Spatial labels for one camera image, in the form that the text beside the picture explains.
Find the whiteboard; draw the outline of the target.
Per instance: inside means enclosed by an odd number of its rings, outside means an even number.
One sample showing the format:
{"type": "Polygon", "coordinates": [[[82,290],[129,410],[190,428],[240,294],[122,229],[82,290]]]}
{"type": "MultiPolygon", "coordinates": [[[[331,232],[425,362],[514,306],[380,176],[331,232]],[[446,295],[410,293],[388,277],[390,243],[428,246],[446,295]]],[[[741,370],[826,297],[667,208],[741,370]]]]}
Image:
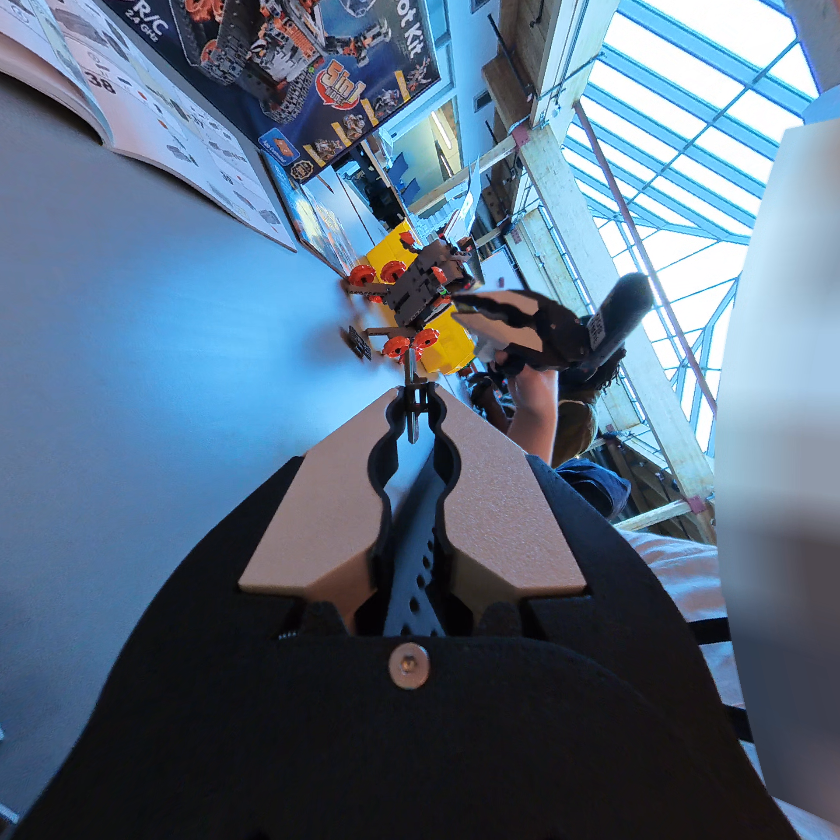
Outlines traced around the whiteboard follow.
{"type": "Polygon", "coordinates": [[[523,291],[527,289],[509,248],[503,246],[480,262],[485,280],[483,291],[523,291]]]}

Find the brick vehicle with orange wheels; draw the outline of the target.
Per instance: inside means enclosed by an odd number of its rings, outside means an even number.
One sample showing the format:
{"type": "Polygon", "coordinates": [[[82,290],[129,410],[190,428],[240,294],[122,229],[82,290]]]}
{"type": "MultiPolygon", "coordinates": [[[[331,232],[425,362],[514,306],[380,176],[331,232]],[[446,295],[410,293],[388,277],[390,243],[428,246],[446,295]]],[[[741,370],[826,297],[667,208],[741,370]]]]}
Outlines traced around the brick vehicle with orange wheels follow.
{"type": "Polygon", "coordinates": [[[419,348],[421,361],[424,351],[438,341],[439,332],[429,326],[431,320],[452,307],[454,294],[477,289],[484,280],[471,237],[456,242],[437,237],[421,248],[409,231],[401,233],[400,239],[416,257],[410,266],[393,260],[380,273],[372,266],[356,266],[341,280],[341,286],[349,294],[362,295],[391,310],[395,327],[364,331],[368,339],[385,337],[385,357],[401,362],[413,344],[419,348]]]}

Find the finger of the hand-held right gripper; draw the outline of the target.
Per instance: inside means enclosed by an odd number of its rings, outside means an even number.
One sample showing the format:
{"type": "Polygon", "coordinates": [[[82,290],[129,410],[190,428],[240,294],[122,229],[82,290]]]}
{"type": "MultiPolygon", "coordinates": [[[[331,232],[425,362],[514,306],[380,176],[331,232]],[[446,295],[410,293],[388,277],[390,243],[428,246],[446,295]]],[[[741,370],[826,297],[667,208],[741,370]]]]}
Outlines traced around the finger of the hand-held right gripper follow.
{"type": "Polygon", "coordinates": [[[501,290],[457,293],[451,297],[456,318],[478,323],[480,319],[502,323],[533,323],[536,313],[550,304],[550,299],[525,290],[501,290]]]}
{"type": "Polygon", "coordinates": [[[497,351],[525,361],[560,361],[560,356],[544,345],[531,328],[514,328],[500,320],[470,320],[469,332],[476,338],[476,356],[492,361],[497,351]]]}

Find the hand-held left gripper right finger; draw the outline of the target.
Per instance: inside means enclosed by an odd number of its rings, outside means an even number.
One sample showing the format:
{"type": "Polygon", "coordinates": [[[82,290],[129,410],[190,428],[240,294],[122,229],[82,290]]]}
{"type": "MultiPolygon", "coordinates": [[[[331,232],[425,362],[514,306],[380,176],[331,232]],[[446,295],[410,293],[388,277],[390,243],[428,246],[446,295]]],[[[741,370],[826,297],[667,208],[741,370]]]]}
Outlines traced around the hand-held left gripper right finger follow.
{"type": "Polygon", "coordinates": [[[475,620],[498,602],[577,596],[586,582],[523,450],[429,387],[444,587],[475,620]]]}

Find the blue denim cloth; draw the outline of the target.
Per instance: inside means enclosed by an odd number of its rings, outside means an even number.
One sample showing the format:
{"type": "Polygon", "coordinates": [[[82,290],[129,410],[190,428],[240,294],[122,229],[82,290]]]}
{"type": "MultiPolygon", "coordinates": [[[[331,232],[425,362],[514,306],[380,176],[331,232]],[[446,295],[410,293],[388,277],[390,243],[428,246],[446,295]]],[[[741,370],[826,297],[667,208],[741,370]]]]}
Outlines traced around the blue denim cloth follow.
{"type": "Polygon", "coordinates": [[[631,496],[629,481],[585,458],[571,458],[556,472],[607,519],[618,515],[631,496]]]}

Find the open instruction booklet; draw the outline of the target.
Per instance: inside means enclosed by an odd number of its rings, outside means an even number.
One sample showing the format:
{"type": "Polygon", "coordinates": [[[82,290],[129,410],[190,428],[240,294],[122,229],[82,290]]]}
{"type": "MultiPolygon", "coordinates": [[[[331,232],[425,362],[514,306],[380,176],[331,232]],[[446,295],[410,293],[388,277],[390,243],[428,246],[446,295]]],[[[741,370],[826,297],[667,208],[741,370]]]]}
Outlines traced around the open instruction booklet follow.
{"type": "Polygon", "coordinates": [[[240,222],[296,246],[246,152],[93,2],[2,1],[1,69],[52,97],[111,151],[192,185],[240,222]]]}

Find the dark printed toy kit box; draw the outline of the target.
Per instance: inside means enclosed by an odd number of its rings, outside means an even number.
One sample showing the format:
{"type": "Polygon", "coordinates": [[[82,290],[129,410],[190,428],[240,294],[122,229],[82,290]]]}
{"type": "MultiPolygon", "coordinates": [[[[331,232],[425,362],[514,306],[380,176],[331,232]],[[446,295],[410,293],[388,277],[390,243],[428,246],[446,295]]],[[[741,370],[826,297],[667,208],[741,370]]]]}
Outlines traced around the dark printed toy kit box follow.
{"type": "Polygon", "coordinates": [[[424,1],[108,1],[297,192],[440,80],[424,1]]]}

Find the small dark axle brick piece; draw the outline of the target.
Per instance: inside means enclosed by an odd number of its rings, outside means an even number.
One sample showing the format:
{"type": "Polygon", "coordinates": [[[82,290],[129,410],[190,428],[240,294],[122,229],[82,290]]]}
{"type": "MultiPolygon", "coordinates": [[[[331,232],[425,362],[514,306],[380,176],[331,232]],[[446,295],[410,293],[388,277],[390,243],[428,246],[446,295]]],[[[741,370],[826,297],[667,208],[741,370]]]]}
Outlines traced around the small dark axle brick piece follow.
{"type": "Polygon", "coordinates": [[[402,357],[405,374],[403,403],[406,416],[406,433],[407,439],[412,445],[418,440],[419,417],[427,412],[428,404],[428,379],[417,372],[419,356],[419,348],[410,344],[402,357]]]}

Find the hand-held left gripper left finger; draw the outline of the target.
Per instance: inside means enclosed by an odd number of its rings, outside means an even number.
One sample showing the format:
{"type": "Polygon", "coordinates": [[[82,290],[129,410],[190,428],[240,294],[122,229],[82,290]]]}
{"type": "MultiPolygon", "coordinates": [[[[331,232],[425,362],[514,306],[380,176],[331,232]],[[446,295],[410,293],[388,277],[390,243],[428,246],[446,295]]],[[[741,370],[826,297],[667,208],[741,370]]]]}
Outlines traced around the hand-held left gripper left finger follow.
{"type": "Polygon", "coordinates": [[[385,509],[369,457],[396,398],[396,388],[385,392],[306,453],[238,580],[243,592],[331,602],[355,631],[355,613],[375,592],[370,556],[385,509]]]}

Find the person's right forearm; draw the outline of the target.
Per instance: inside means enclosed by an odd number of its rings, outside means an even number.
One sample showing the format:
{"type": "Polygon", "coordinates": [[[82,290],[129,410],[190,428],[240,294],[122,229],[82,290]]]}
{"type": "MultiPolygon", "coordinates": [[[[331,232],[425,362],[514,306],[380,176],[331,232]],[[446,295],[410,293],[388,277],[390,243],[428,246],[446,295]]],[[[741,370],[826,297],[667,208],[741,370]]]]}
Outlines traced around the person's right forearm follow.
{"type": "Polygon", "coordinates": [[[537,374],[528,378],[523,371],[509,381],[516,412],[507,435],[530,455],[550,464],[558,424],[558,384],[555,376],[537,374]]]}

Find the person's right hand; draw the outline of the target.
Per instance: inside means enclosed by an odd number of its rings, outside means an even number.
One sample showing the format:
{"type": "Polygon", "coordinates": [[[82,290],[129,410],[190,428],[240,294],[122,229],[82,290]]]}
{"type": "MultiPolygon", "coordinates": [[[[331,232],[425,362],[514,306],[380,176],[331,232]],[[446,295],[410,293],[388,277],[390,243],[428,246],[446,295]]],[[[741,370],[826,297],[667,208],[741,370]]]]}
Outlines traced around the person's right hand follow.
{"type": "Polygon", "coordinates": [[[506,373],[511,393],[522,402],[535,403],[541,400],[556,401],[559,392],[559,375],[555,370],[535,370],[518,357],[510,357],[506,351],[498,350],[490,364],[495,371],[506,373]]]}

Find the yellow box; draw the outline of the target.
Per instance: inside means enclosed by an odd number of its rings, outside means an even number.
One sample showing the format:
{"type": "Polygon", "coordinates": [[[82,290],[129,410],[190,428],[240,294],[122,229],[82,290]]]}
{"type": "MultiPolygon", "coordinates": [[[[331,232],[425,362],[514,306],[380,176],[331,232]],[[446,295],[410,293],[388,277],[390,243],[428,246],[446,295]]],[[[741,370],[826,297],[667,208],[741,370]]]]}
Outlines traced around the yellow box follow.
{"type": "MultiPolygon", "coordinates": [[[[401,233],[414,234],[411,225],[404,221],[387,234],[383,240],[364,257],[364,262],[380,273],[383,266],[399,260],[410,266],[415,256],[410,254],[400,239],[401,233]]],[[[475,357],[475,344],[467,331],[452,318],[454,308],[449,307],[431,320],[429,326],[439,332],[438,341],[423,352],[422,365],[429,374],[449,375],[466,367],[475,357]]]]}

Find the grey desk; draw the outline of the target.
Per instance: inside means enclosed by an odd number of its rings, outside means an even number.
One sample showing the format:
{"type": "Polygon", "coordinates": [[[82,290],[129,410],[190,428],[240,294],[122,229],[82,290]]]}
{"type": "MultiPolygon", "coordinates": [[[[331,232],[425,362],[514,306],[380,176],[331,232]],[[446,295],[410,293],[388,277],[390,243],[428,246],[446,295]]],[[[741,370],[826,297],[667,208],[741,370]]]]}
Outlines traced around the grey desk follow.
{"type": "Polygon", "coordinates": [[[2,803],[60,766],[144,608],[400,384],[334,272],[2,77],[2,803]]]}

